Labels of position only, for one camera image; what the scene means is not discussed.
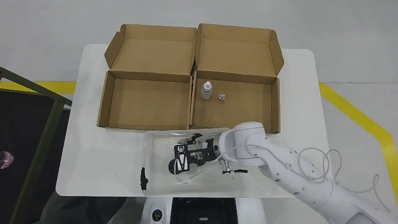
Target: metal nut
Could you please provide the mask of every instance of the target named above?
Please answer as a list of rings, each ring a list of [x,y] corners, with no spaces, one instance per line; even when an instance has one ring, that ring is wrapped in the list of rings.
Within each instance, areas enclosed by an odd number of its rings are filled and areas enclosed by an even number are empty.
[[[225,95],[222,94],[222,93],[220,93],[220,94],[218,95],[218,99],[221,100],[221,101],[225,100]]]

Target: transparent plastic tray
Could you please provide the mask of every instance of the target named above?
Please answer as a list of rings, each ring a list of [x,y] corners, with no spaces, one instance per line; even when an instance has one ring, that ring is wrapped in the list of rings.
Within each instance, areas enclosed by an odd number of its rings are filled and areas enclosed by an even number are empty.
[[[198,149],[202,147],[203,140],[207,138],[220,136],[228,128],[218,129],[192,129],[184,131],[148,131],[144,135],[144,160],[143,169],[145,169],[145,178],[148,180],[146,190],[142,192],[146,196],[170,195],[170,194],[190,194],[190,193],[211,193],[211,192],[230,192],[233,177],[223,175],[219,162],[207,162],[205,165],[197,167],[191,164],[190,171],[178,174],[178,181],[173,174],[169,172],[169,162],[174,158],[174,145],[181,139],[191,138],[194,133],[200,133],[203,136],[200,139],[202,144],[194,145],[189,149]],[[206,169],[200,175],[188,180],[187,178]]]

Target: small plastic bottle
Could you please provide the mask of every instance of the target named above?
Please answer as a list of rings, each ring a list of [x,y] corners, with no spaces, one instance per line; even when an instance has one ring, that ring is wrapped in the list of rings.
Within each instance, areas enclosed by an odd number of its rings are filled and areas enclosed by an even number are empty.
[[[201,86],[201,92],[200,92],[201,97],[204,100],[208,100],[212,93],[213,93],[213,86],[211,85],[211,83],[209,81],[205,82]]]

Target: white cable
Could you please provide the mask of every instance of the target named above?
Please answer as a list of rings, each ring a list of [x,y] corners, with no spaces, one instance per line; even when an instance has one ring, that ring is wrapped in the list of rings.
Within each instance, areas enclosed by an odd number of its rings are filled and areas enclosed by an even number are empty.
[[[275,159],[278,160],[281,164],[283,164],[284,166],[286,165],[286,163],[285,163],[284,161],[282,161],[281,159],[279,159],[274,153],[272,153],[272,151],[271,151],[270,149],[265,148],[265,147],[262,147],[262,146],[254,145],[254,144],[247,144],[247,141],[246,141],[246,144],[243,145],[243,146],[236,146],[236,147],[233,147],[233,148],[231,148],[231,149],[229,149],[229,150],[227,150],[227,151],[221,153],[221,155],[219,155],[215,160],[211,161],[210,164],[209,164],[206,168],[202,169],[201,171],[199,171],[199,172],[196,173],[195,175],[192,175],[192,176],[188,177],[187,180],[190,180],[190,179],[192,179],[192,178],[194,178],[194,177],[196,177],[196,176],[202,174],[205,170],[207,170],[208,168],[210,168],[214,163],[218,162],[218,159],[220,159],[221,157],[223,157],[225,154],[227,154],[227,153],[229,153],[229,152],[231,152],[231,151],[233,151],[233,150],[236,150],[236,149],[239,149],[239,148],[243,148],[243,147],[256,147],[256,148],[259,148],[259,149],[266,150],[266,151],[268,151],[273,157],[275,157]],[[309,150],[309,149],[314,149],[314,150],[319,151],[319,152],[321,152],[321,153],[323,154],[323,160],[322,160],[323,175],[320,176],[320,177],[313,178],[313,177],[307,176],[307,175],[305,174],[305,172],[303,171],[302,166],[301,166],[301,164],[300,164],[301,153],[303,153],[303,151],[306,151],[306,150]],[[321,149],[316,148],[316,147],[307,147],[307,148],[305,148],[305,149],[302,149],[302,150],[298,153],[297,164],[298,164],[298,167],[300,168],[301,173],[302,173],[304,176],[302,176],[299,172],[297,172],[297,171],[295,171],[295,170],[293,170],[293,169],[291,169],[291,171],[292,171],[293,173],[297,174],[298,176],[303,177],[304,179],[307,179],[307,180],[308,180],[309,182],[311,182],[311,183],[320,184],[320,183],[322,183],[322,182],[324,182],[324,181],[326,180],[326,178],[327,178],[327,173],[328,173],[329,170],[330,170],[330,164],[331,164],[331,163],[330,163],[330,160],[329,160],[329,158],[328,158],[327,155],[328,155],[331,151],[337,152],[337,154],[339,155],[339,158],[340,158],[340,164],[339,164],[339,167],[338,167],[336,173],[335,173],[334,176],[333,176],[333,180],[335,181],[335,184],[338,184],[338,185],[342,186],[339,182],[336,181],[336,177],[337,177],[337,175],[339,174],[339,172],[340,172],[340,170],[341,170],[341,167],[343,166],[343,158],[342,158],[342,156],[341,156],[340,151],[338,151],[338,150],[336,150],[336,149],[330,149],[330,150],[329,150],[328,152],[326,152],[326,153],[324,153]],[[262,158],[262,157],[257,157],[257,158],[260,158],[265,164],[267,164],[264,158]],[[328,162],[328,163],[327,163],[326,170],[325,170],[325,165],[324,165],[325,159],[326,159],[327,162]],[[179,179],[179,178],[177,177],[176,167],[177,167],[177,160],[174,161],[174,176],[175,176],[175,178],[176,178],[178,181],[183,182],[181,179]],[[373,191],[374,191],[374,194],[376,195],[376,198],[379,200],[379,202],[381,203],[381,205],[382,205],[388,212],[390,212],[391,210],[382,202],[382,200],[380,199],[380,196],[378,195],[378,193],[377,193],[377,191],[376,191],[376,185],[378,184],[378,182],[379,182],[379,174],[376,174],[376,175],[374,175],[374,177],[373,177],[373,186],[370,187],[370,188],[367,189],[367,190],[355,191],[355,190],[348,189],[348,188],[346,188],[346,187],[344,187],[344,186],[342,186],[342,187],[343,187],[344,189],[346,189],[347,191],[350,191],[350,192],[356,193],[356,194],[366,193],[366,192],[369,192],[369,191],[373,190]]]

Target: yellow floor line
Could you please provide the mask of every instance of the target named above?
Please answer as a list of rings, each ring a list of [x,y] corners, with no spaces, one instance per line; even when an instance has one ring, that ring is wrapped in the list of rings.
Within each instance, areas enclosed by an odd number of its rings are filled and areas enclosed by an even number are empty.
[[[379,140],[398,203],[398,155],[392,135],[326,84],[319,83],[319,88],[322,97]]]
[[[76,82],[36,82],[42,87],[59,94],[73,94],[76,88]],[[16,84],[14,82],[0,82],[0,89],[16,90],[16,91],[29,91],[32,90]]]
[[[36,82],[37,84],[60,94],[73,94],[75,92],[76,82]],[[392,188],[398,203],[398,155],[392,135],[383,127],[366,116],[361,110],[341,97],[324,83],[319,83],[321,96],[328,100],[332,105],[342,111],[355,123],[360,125],[369,134],[379,140],[382,152],[390,175]],[[0,89],[32,91],[20,86],[14,82],[0,82]]]

